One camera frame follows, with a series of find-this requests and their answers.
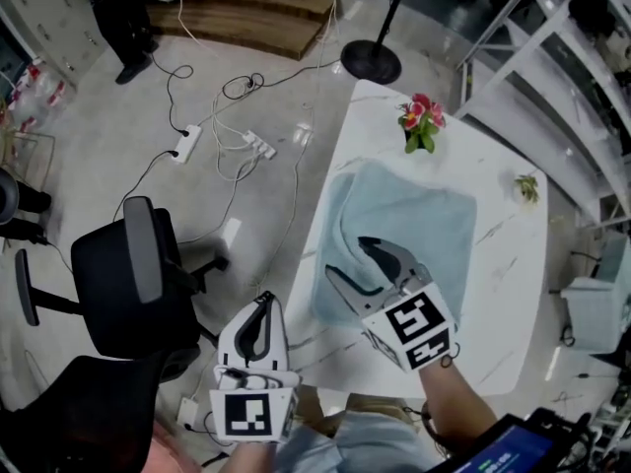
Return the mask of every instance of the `chair armrest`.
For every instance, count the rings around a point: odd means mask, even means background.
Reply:
[[[29,257],[24,249],[18,250],[16,254],[16,282],[18,284],[18,294],[22,304],[22,312],[30,326],[39,326],[37,309],[31,301],[31,274],[29,272]]]
[[[122,208],[138,298],[148,304],[159,300],[165,287],[154,208],[145,196],[127,198]]]
[[[61,298],[57,295],[47,293],[34,288],[31,285],[31,274],[29,272],[29,258],[24,249],[18,250],[16,254],[16,283],[18,284],[18,294],[22,311],[30,326],[39,326],[37,307],[48,308],[50,310],[61,311],[63,313],[73,313],[81,315],[79,304]]]

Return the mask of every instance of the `black office chair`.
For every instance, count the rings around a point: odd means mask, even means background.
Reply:
[[[31,405],[0,412],[0,446],[25,473],[140,473],[158,386],[196,356],[189,349],[134,361],[76,358]]]
[[[27,323],[39,325],[38,306],[83,315],[97,351],[112,358],[193,347],[200,333],[216,346],[218,337],[197,322],[190,297],[205,292],[204,275],[225,270],[228,261],[216,257],[187,273],[167,210],[133,197],[123,213],[123,220],[72,244],[78,303],[34,288],[27,253],[18,251],[16,278]]]

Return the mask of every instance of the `power strip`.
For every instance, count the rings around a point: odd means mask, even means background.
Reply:
[[[199,405],[197,401],[182,397],[179,402],[179,411],[177,412],[177,423],[183,428],[186,426],[193,428],[195,426],[195,420],[197,419],[198,409]]]
[[[201,128],[194,124],[186,126],[186,131],[188,132],[188,136],[184,137],[182,135],[179,137],[179,142],[177,142],[177,147],[175,147],[177,156],[172,157],[173,161],[183,164],[188,161],[201,135]]]
[[[268,160],[271,160],[274,156],[276,156],[276,149],[270,146],[253,131],[248,130],[248,132],[244,135],[244,140],[251,144],[256,151],[261,153]]]

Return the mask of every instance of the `green plant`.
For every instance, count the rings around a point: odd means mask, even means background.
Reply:
[[[417,149],[425,149],[430,154],[434,153],[436,146],[432,137],[445,127],[441,105],[431,101],[427,95],[417,93],[412,97],[412,103],[405,103],[400,108],[403,115],[398,118],[398,124],[409,133],[405,152],[410,154]]]
[[[536,178],[531,175],[520,175],[515,179],[515,184],[520,187],[522,196],[528,203],[536,205],[539,201],[539,193],[536,188],[538,186]]]

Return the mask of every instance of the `light blue shirt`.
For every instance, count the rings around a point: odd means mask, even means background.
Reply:
[[[348,412],[335,437],[305,426],[279,447],[275,473],[420,473],[436,466],[409,425],[381,414]]]

